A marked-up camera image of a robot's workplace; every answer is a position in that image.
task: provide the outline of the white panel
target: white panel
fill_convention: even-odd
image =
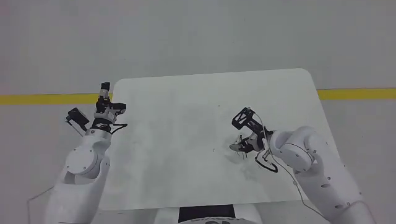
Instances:
[[[394,87],[394,0],[0,0],[2,94],[302,67],[317,88]]]
[[[312,126],[337,154],[315,86],[302,69],[120,80],[115,102],[129,126],[112,138],[100,208],[134,210],[297,200],[289,175],[228,147],[231,120],[251,107],[269,129]]]

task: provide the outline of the white table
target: white table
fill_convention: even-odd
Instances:
[[[123,79],[126,103],[112,139],[103,210],[298,200],[289,176],[261,169],[228,146],[245,106],[268,129],[314,127],[337,153],[311,75],[303,69]]]

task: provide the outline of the gray floor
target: gray floor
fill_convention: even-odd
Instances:
[[[317,88],[396,82],[393,0],[0,0],[0,6],[2,94],[92,93],[122,78],[292,67],[309,70]],[[377,222],[393,223],[396,102],[322,105]],[[79,143],[63,123],[73,107],[0,106],[1,223],[26,223],[26,200],[53,184]],[[94,111],[78,107],[88,116]],[[32,202],[32,223],[41,223],[45,204],[46,196]],[[319,223],[298,202],[262,207],[267,223]],[[94,223],[131,218],[101,213]]]

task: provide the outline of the white cable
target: white cable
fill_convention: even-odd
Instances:
[[[271,149],[270,149],[270,144],[269,144],[269,142],[268,142],[268,140],[267,140],[267,134],[265,133],[265,126],[263,125],[263,122],[262,122],[260,116],[259,116],[257,113],[255,113],[255,115],[260,119],[260,123],[261,123],[262,130],[263,130],[263,133],[264,133],[264,140],[265,140],[265,143],[267,144],[267,148],[268,148],[268,151],[270,152],[270,155],[271,155],[272,159],[274,160],[274,162],[275,162],[276,164],[278,164],[280,167],[282,167],[282,168],[289,174],[289,176],[292,178],[293,184],[294,184],[294,185],[296,186],[296,188],[297,188],[298,194],[299,194],[299,196],[300,196],[300,199],[301,199],[301,202],[303,203],[303,205],[304,205],[305,207],[309,208],[310,210],[312,210],[313,212],[317,213],[317,214],[318,214],[319,216],[321,216],[324,220],[326,220],[326,218],[324,218],[324,216],[323,216],[319,211],[317,211],[316,209],[314,209],[314,208],[312,208],[312,207],[306,205],[306,203],[304,202],[304,199],[303,199],[303,194],[301,193],[301,190],[300,190],[299,187],[298,187],[298,182],[297,182],[297,180],[295,180],[295,177],[293,177],[293,175],[292,175],[282,164],[280,164],[280,163],[273,157],[272,151],[271,151]]]

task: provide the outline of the black cable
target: black cable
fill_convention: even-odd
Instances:
[[[116,131],[125,128],[128,124],[113,124],[114,126],[120,126],[119,128],[115,129],[111,134],[114,134]]]

